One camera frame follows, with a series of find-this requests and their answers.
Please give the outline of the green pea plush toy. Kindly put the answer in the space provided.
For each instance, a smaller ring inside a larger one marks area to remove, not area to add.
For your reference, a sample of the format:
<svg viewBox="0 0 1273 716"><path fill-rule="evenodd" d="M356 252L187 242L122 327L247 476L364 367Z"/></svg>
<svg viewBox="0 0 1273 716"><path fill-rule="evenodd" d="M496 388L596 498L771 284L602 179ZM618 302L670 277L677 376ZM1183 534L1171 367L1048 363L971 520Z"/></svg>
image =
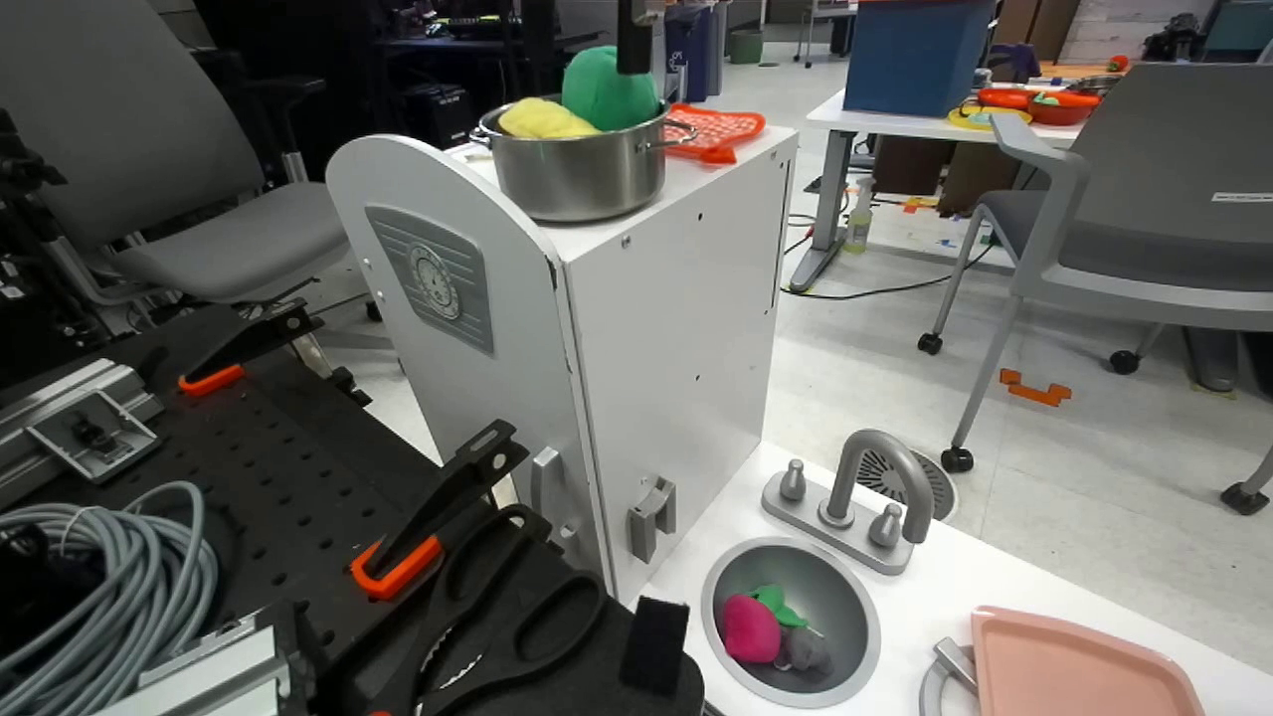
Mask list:
<svg viewBox="0 0 1273 716"><path fill-rule="evenodd" d="M560 103L596 131L638 128L662 110L651 74L625 74L614 42L585 49L565 62Z"/></svg>

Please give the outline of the steel cooking pot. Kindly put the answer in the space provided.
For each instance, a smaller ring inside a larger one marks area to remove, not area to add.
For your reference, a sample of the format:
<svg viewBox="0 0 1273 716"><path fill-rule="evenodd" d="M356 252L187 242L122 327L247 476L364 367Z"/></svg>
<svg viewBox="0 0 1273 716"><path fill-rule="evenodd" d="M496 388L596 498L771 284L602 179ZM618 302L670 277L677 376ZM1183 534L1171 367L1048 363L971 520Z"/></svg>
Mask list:
<svg viewBox="0 0 1273 716"><path fill-rule="evenodd" d="M589 140L515 140L500 110L484 110L470 140L494 154L496 187L555 227L633 213L666 187L662 114Z"/></svg>

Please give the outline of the white toy kitchen cabinet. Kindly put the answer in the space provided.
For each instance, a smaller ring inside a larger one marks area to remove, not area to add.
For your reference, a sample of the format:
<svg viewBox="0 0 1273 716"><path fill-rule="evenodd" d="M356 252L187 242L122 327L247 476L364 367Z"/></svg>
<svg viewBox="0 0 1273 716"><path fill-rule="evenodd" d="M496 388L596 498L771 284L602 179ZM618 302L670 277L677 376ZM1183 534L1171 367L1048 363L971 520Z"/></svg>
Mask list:
<svg viewBox="0 0 1273 716"><path fill-rule="evenodd" d="M800 136L677 159L608 223L545 227L484 147L364 136L328 191L439 451L504 417L516 498L630 599L764 439Z"/></svg>

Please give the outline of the grey toy faucet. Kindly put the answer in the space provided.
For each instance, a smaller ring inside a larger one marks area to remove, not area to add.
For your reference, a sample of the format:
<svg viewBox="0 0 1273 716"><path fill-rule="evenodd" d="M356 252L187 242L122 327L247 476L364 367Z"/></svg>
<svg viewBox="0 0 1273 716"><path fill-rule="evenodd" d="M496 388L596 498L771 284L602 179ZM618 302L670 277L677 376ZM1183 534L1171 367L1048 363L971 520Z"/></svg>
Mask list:
<svg viewBox="0 0 1273 716"><path fill-rule="evenodd" d="M788 463L761 490L761 505L828 547L898 577L933 524L955 514L955 485L905 439L860 428L844 440L828 485Z"/></svg>

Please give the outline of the pink plush toy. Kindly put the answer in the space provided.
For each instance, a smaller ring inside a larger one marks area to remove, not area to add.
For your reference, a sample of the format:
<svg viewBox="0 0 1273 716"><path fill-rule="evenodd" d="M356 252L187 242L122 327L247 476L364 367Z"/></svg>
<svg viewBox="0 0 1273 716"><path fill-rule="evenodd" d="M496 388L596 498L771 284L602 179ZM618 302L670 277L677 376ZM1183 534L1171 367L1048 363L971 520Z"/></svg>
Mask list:
<svg viewBox="0 0 1273 716"><path fill-rule="evenodd" d="M755 596L727 596L722 608L722 640L735 663L764 667L779 661L779 619Z"/></svg>

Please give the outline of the round grey sink basin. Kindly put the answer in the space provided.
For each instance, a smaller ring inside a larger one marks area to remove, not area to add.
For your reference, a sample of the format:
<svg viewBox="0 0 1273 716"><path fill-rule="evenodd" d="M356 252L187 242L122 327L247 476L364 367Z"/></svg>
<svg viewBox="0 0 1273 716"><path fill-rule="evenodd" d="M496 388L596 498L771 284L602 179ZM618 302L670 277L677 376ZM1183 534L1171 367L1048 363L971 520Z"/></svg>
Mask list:
<svg viewBox="0 0 1273 716"><path fill-rule="evenodd" d="M784 632L775 663L748 667L724 653L722 608L755 596ZM699 589L703 646L735 688L775 707L840 707L878 663L878 612L860 577L824 547L746 541L712 559Z"/></svg>

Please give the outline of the red plastic basket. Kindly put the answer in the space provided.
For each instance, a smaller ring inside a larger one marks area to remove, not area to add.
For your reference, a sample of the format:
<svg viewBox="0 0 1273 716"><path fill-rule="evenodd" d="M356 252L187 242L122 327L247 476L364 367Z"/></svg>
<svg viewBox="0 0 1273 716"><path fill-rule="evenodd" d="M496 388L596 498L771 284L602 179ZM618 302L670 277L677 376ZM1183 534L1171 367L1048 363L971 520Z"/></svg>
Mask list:
<svg viewBox="0 0 1273 716"><path fill-rule="evenodd" d="M666 110L666 151L677 159L731 164L735 151L761 136L761 110L722 110L699 103L671 103Z"/></svg>

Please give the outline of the white table background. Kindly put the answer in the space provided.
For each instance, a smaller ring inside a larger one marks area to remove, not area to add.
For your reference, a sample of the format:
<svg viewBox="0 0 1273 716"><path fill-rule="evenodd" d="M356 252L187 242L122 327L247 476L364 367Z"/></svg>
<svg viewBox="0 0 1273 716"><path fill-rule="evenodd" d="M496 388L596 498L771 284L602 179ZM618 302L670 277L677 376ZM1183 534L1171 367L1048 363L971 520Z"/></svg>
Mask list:
<svg viewBox="0 0 1273 716"><path fill-rule="evenodd" d="M809 110L813 122L828 131L818 191L816 191L816 217L809 227L809 245L788 273L795 293L809 293L844 253L848 237L840 234L848 170L854 164L860 140L938 140L938 144L984 144L995 147L995 128L1015 122L1032 144L1061 151L1077 140L1074 128L1039 128L1021 114L995 110L987 128L960 128L938 114L898 114L898 110L854 110L844 94L824 99Z"/></svg>

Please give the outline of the grey chair left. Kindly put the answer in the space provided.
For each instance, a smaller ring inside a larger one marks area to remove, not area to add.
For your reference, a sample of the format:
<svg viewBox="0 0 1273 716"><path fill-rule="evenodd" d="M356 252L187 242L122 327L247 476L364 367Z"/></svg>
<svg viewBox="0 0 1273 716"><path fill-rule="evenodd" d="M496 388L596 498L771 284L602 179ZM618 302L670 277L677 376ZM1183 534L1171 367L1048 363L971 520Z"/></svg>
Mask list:
<svg viewBox="0 0 1273 716"><path fill-rule="evenodd" d="M146 0L0 0L0 107L41 204L130 289L272 302L346 258L321 181L268 181L224 87Z"/></svg>

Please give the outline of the far black orange clamp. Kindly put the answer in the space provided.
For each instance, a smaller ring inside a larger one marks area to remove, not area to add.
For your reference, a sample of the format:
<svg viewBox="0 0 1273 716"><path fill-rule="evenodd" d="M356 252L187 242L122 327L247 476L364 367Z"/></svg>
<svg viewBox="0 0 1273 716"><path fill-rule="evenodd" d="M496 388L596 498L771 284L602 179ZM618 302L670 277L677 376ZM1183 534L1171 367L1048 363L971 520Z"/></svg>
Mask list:
<svg viewBox="0 0 1273 716"><path fill-rule="evenodd" d="M182 376L182 398L211 398L247 376L247 367L272 349L284 349L293 339L320 331L320 317L305 306L288 306L260 314L247 327L231 331L211 354L203 354Z"/></svg>

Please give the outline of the black orange clamp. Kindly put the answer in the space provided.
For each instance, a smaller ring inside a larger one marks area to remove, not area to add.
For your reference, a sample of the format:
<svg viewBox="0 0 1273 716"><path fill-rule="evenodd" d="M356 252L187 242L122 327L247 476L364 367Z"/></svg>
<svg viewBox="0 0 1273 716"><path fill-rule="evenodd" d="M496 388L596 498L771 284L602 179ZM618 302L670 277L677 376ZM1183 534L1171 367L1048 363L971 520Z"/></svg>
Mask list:
<svg viewBox="0 0 1273 716"><path fill-rule="evenodd" d="M288 306L260 314L247 327L231 331L211 354L203 354L182 376L182 398L211 398L247 376L247 367L272 349L284 349L293 339L320 331L320 317L305 306Z"/></svg>
<svg viewBox="0 0 1273 716"><path fill-rule="evenodd" d="M429 476L410 514L377 541L349 558L349 581L370 599L397 599L413 581L443 565L456 538L456 516L484 505L491 490L524 463L516 427L494 417L464 439Z"/></svg>

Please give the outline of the near black orange clamp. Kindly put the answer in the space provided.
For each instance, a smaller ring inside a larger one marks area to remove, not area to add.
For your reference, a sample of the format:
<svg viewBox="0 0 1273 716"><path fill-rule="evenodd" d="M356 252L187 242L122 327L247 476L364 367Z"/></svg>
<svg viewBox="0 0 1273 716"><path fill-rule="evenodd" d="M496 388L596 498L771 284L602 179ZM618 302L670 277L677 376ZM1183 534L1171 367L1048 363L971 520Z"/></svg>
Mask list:
<svg viewBox="0 0 1273 716"><path fill-rule="evenodd" d="M456 538L456 516L484 505L491 490L524 463L516 427L494 417L464 439L429 476L410 514L377 541L349 558L349 581L370 599L397 599L413 581L443 565Z"/></svg>

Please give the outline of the grey chair right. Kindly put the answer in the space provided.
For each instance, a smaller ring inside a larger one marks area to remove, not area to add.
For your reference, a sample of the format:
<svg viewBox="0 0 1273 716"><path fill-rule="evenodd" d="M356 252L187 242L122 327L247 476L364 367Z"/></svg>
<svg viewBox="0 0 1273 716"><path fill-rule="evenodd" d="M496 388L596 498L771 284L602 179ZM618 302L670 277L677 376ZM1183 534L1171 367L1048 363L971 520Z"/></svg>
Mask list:
<svg viewBox="0 0 1273 716"><path fill-rule="evenodd" d="M955 272L991 229L1015 258L1011 302L979 367L947 472L967 472L979 407L1025 306L1142 327L1110 368L1133 374L1166 327L1273 331L1273 69L1139 59L1077 128L1048 144L1017 114L991 114L1003 154L1048 175L1044 191L987 191ZM925 354L944 349L951 277Z"/></svg>

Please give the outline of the small black block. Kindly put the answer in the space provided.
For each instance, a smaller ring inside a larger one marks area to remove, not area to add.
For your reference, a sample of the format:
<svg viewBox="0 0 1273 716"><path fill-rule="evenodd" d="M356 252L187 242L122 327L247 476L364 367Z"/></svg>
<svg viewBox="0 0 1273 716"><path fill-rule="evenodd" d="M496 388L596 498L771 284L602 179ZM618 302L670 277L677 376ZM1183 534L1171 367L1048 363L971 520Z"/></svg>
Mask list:
<svg viewBox="0 0 1273 716"><path fill-rule="evenodd" d="M682 679L686 632L686 606L641 596L620 657L620 679L638 693L671 696Z"/></svg>

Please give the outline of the pink plastic tray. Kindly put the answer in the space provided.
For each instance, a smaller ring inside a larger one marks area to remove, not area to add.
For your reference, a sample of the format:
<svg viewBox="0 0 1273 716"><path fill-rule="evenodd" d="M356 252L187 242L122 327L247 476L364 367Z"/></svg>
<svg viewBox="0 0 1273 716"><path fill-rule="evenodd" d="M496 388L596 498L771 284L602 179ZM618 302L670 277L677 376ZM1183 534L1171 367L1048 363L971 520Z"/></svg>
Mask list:
<svg viewBox="0 0 1273 716"><path fill-rule="evenodd" d="M971 646L984 716L1204 716L1173 661L1074 619L984 606Z"/></svg>

